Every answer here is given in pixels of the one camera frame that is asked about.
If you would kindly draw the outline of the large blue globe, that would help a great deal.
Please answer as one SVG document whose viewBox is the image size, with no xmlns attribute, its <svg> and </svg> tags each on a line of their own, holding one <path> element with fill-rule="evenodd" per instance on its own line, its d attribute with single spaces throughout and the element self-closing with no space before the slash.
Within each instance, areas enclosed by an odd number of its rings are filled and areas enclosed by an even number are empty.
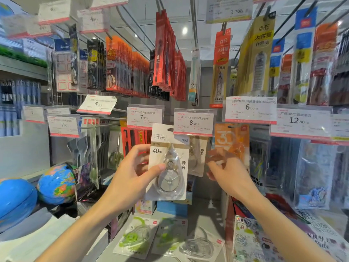
<svg viewBox="0 0 349 262">
<path fill-rule="evenodd" d="M 37 189 L 21 178 L 0 179 L 0 234 L 25 220 L 34 210 Z"/>
</svg>

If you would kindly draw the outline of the row of orange packets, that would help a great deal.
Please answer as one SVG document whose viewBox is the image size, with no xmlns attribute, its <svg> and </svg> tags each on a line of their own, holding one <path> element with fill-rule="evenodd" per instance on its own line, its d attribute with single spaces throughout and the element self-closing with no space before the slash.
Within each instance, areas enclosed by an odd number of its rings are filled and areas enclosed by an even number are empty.
<svg viewBox="0 0 349 262">
<path fill-rule="evenodd" d="M 130 97 L 149 98 L 150 63 L 119 36 L 106 37 L 105 89 Z"/>
</svg>

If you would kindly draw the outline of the row of black yellow packets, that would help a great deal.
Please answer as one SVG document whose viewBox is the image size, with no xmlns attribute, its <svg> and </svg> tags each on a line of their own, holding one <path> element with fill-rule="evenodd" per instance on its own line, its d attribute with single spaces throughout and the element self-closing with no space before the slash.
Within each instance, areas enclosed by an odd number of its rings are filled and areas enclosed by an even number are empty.
<svg viewBox="0 0 349 262">
<path fill-rule="evenodd" d="M 93 39 L 87 43 L 88 68 L 87 88 L 92 91 L 102 92 L 106 86 L 106 49 L 104 43 Z"/>
</svg>

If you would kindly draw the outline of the row of blue packets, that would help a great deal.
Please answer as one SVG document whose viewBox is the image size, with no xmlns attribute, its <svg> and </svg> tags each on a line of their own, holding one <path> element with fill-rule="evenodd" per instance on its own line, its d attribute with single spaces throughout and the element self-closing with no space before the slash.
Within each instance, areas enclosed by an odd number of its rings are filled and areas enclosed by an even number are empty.
<svg viewBox="0 0 349 262">
<path fill-rule="evenodd" d="M 276 137 L 270 139 L 267 186 L 276 188 L 283 195 L 291 195 L 301 139 Z"/>
</svg>

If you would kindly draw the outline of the blue box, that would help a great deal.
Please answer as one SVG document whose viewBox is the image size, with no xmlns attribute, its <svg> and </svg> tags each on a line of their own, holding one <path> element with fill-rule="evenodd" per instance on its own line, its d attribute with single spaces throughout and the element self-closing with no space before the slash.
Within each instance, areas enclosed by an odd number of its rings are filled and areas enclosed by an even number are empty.
<svg viewBox="0 0 349 262">
<path fill-rule="evenodd" d="M 188 217 L 188 205 L 171 201 L 157 201 L 157 211 L 187 218 Z"/>
</svg>

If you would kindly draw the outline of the white price tag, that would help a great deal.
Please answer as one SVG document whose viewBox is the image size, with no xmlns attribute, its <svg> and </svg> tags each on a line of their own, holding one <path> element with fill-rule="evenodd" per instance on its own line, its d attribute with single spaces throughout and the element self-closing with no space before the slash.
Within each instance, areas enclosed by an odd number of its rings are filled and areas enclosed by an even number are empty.
<svg viewBox="0 0 349 262">
<path fill-rule="evenodd" d="M 333 109 L 329 106 L 277 104 L 270 136 L 330 141 Z"/>
<path fill-rule="evenodd" d="M 71 114 L 71 108 L 68 106 L 52 106 L 47 107 L 46 112 L 49 115 L 68 115 Z"/>
<path fill-rule="evenodd" d="M 224 122 L 277 124 L 277 98 L 264 96 L 227 97 Z"/>
<path fill-rule="evenodd" d="M 206 24 L 249 21 L 253 0 L 207 0 Z"/>
<path fill-rule="evenodd" d="M 110 8 L 78 10 L 77 16 L 81 34 L 108 32 L 110 28 Z"/>
<path fill-rule="evenodd" d="M 90 9 L 98 10 L 128 4 L 129 0 L 93 0 Z"/>
<path fill-rule="evenodd" d="M 8 39 L 53 35 L 52 27 L 50 25 L 39 25 L 37 16 L 22 13 L 0 17 L 0 21 Z"/>
<path fill-rule="evenodd" d="M 24 105 L 22 108 L 22 119 L 31 123 L 45 124 L 45 109 L 43 106 Z"/>
<path fill-rule="evenodd" d="M 87 95 L 77 113 L 110 115 L 117 103 L 115 96 Z"/>
<path fill-rule="evenodd" d="M 81 133 L 79 121 L 80 116 L 73 114 L 47 115 L 50 136 L 79 138 Z"/>
<path fill-rule="evenodd" d="M 127 127 L 152 130 L 153 124 L 162 124 L 164 105 L 129 104 L 127 107 Z"/>
<path fill-rule="evenodd" d="M 349 114 L 333 114 L 331 139 L 336 142 L 349 143 Z"/>
<path fill-rule="evenodd" d="M 72 0 L 57 0 L 42 3 L 38 10 L 38 24 L 50 25 L 64 23 L 70 20 L 72 10 Z"/>
<path fill-rule="evenodd" d="M 217 111 L 213 109 L 174 109 L 173 133 L 213 137 Z"/>
</svg>

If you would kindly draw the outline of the red label sticker packet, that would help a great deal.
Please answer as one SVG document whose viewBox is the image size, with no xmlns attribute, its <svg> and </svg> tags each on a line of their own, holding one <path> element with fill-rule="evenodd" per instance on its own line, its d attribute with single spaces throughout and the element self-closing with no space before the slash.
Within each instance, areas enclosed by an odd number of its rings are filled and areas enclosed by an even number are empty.
<svg viewBox="0 0 349 262">
<path fill-rule="evenodd" d="M 73 84 L 74 75 L 71 71 L 72 55 L 69 39 L 55 39 L 53 62 L 55 83 L 58 92 L 77 93 L 79 91 L 78 86 Z"/>
</svg>

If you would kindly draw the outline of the person's left forearm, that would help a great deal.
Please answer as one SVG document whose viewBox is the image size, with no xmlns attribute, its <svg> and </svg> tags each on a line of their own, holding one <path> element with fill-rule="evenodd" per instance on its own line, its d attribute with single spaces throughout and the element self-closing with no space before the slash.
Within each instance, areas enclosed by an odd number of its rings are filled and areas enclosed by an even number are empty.
<svg viewBox="0 0 349 262">
<path fill-rule="evenodd" d="M 105 193 L 34 262 L 81 262 L 106 225 L 131 204 L 127 197 Z"/>
</svg>

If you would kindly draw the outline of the person's right forearm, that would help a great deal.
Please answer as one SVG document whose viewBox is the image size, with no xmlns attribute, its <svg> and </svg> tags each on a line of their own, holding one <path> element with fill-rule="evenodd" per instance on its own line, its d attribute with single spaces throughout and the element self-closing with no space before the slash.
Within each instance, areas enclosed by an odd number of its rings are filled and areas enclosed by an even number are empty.
<svg viewBox="0 0 349 262">
<path fill-rule="evenodd" d="M 232 196 L 247 207 L 287 262 L 336 262 L 263 196 L 254 184 L 237 190 Z"/>
</svg>

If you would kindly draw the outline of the scissors packet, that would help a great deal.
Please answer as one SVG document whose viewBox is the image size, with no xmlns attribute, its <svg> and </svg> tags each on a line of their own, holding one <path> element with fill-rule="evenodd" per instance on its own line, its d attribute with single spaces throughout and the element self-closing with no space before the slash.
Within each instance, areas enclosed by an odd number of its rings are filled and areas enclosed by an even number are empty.
<svg viewBox="0 0 349 262">
<path fill-rule="evenodd" d="M 114 125 L 110 128 L 108 142 L 107 169 L 116 170 L 124 158 L 120 152 L 120 125 Z"/>
</svg>

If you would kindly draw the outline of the small orange pen packet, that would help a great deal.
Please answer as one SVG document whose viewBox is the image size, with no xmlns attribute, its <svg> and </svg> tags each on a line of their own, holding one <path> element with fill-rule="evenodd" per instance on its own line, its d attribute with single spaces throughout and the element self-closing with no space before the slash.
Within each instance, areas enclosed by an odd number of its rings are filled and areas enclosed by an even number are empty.
<svg viewBox="0 0 349 262">
<path fill-rule="evenodd" d="M 288 102 L 288 96 L 289 96 L 289 90 L 290 90 L 290 79 L 291 79 L 292 56 L 293 54 L 286 54 L 282 58 L 278 91 L 277 91 L 278 104 L 286 104 Z"/>
</svg>

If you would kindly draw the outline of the person's right hand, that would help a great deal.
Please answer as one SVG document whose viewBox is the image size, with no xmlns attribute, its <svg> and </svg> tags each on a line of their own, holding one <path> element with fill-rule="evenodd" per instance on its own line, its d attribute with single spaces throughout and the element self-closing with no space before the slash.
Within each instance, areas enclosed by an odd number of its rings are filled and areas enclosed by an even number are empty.
<svg viewBox="0 0 349 262">
<path fill-rule="evenodd" d="M 205 163 L 208 178 L 216 181 L 228 195 L 246 203 L 248 198 L 259 194 L 246 166 L 236 155 L 223 148 L 213 149 L 208 152 Z"/>
</svg>

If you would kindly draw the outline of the small yellow refill packet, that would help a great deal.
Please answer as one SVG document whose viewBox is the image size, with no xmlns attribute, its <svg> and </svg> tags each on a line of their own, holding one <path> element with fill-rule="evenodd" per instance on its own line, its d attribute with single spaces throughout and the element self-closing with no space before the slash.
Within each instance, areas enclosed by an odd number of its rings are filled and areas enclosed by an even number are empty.
<svg viewBox="0 0 349 262">
<path fill-rule="evenodd" d="M 232 97 L 234 96 L 234 89 L 235 89 L 235 86 L 236 86 L 236 82 L 237 82 L 237 70 L 232 67 L 231 70 L 230 70 L 230 87 L 229 87 L 229 97 Z"/>
</svg>

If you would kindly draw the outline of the white pink box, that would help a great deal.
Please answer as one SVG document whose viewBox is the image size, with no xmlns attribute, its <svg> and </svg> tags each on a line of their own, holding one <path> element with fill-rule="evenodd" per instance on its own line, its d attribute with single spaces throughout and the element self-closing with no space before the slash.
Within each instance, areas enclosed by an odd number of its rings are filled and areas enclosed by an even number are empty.
<svg viewBox="0 0 349 262">
<path fill-rule="evenodd" d="M 134 205 L 134 212 L 142 215 L 153 215 L 157 207 L 157 201 L 139 200 Z"/>
</svg>

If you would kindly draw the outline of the white correction tape packet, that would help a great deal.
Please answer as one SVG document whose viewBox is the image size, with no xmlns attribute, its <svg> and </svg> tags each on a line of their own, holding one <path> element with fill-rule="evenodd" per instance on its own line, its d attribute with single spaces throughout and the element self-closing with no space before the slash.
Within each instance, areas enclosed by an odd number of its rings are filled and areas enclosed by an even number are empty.
<svg viewBox="0 0 349 262">
<path fill-rule="evenodd" d="M 189 144 L 189 137 L 175 135 L 173 126 L 153 124 L 149 167 L 164 163 L 165 170 L 147 186 L 145 200 L 183 201 L 186 199 Z"/>
</svg>

